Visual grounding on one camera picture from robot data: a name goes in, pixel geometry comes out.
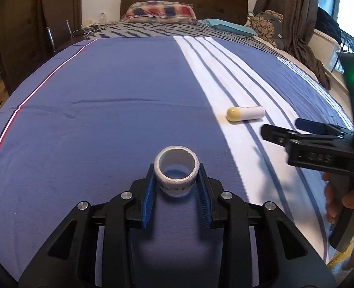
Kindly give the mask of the person's right hand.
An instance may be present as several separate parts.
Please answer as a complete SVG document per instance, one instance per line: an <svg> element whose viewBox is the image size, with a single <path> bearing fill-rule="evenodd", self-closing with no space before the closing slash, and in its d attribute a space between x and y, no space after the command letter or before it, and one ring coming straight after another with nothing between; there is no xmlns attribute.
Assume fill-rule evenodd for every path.
<svg viewBox="0 0 354 288"><path fill-rule="evenodd" d="M327 220L334 224L337 220L338 216L338 207L337 203L335 201L335 196L334 196L334 187L331 182L331 176L328 173L323 173L322 174L322 179L327 182L327 185L325 186L324 189L324 194L326 197L326 211L327 211ZM349 209L354 209L354 191L349 192L347 195L345 195L342 198L342 204L343 206L349 208Z"/></svg>

